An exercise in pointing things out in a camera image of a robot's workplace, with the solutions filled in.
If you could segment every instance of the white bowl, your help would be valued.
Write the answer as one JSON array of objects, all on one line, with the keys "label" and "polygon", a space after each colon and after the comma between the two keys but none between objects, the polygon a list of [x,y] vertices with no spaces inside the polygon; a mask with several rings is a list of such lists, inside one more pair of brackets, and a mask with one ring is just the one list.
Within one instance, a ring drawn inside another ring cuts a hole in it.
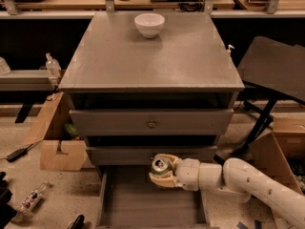
[{"label": "white bowl", "polygon": [[142,13],[134,18],[139,32],[146,38],[154,38],[164,26],[165,18],[157,13]]}]

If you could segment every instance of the metal frame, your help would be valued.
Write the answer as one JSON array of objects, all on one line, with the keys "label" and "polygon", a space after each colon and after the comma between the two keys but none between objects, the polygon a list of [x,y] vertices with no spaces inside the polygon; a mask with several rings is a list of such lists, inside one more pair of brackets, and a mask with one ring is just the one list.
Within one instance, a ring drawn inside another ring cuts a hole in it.
[{"label": "metal frame", "polygon": [[[106,11],[107,12],[115,12],[115,3],[114,0],[105,0],[106,2]],[[238,10],[213,10],[214,6],[214,0],[205,0],[205,9],[204,12],[210,14],[212,17],[223,17],[223,18],[237,18],[237,17],[251,17],[251,18],[259,18],[261,16],[263,17],[305,17],[305,10],[277,10],[279,0],[269,0],[266,4],[266,10],[265,11],[238,11]],[[4,0],[5,7],[7,9],[7,12],[9,14],[9,18],[12,19],[13,16],[11,15],[17,15],[18,18],[23,15],[23,12],[21,12],[14,2],[14,0]],[[93,17],[94,11],[36,11],[36,12],[30,12],[32,13],[29,15],[27,12],[24,18],[37,18],[42,16],[43,18],[62,18],[64,16],[67,16],[67,18],[88,18]],[[0,12],[0,19],[6,18],[5,14]]]},{"label": "metal frame", "polygon": [[3,1],[10,15],[17,15],[20,12],[14,0],[3,0]]}]

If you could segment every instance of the cardboard box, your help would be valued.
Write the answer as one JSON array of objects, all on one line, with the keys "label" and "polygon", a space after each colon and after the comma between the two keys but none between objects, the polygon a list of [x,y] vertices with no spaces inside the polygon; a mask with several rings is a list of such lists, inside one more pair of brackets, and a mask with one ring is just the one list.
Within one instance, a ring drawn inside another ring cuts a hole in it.
[{"label": "cardboard box", "polygon": [[69,106],[63,93],[48,96],[23,145],[42,140],[40,168],[79,171],[91,168],[83,140],[66,140],[64,125],[70,123]]},{"label": "cardboard box", "polygon": [[[305,119],[276,118],[274,130],[250,148],[257,169],[303,195],[287,160],[296,158],[305,164]],[[273,214],[278,229],[290,228],[279,214]]]}]

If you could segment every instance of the cabinet top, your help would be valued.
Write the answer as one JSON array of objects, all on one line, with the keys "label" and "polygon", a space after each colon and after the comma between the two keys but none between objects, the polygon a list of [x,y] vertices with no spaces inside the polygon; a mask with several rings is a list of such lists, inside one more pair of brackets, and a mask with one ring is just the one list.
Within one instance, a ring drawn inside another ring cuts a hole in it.
[{"label": "cabinet top", "polygon": [[239,74],[209,15],[159,12],[162,32],[143,37],[142,12],[98,12],[60,83],[65,92],[230,92],[243,89]]}]

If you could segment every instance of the gray cabinet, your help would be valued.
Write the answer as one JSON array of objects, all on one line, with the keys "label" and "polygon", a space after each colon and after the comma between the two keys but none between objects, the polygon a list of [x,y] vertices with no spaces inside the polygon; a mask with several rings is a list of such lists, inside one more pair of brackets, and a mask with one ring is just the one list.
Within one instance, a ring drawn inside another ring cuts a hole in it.
[{"label": "gray cabinet", "polygon": [[157,189],[152,158],[211,162],[244,86],[209,15],[162,12],[146,39],[138,12],[99,12],[59,89],[102,174],[100,228],[202,228],[200,192]]}]

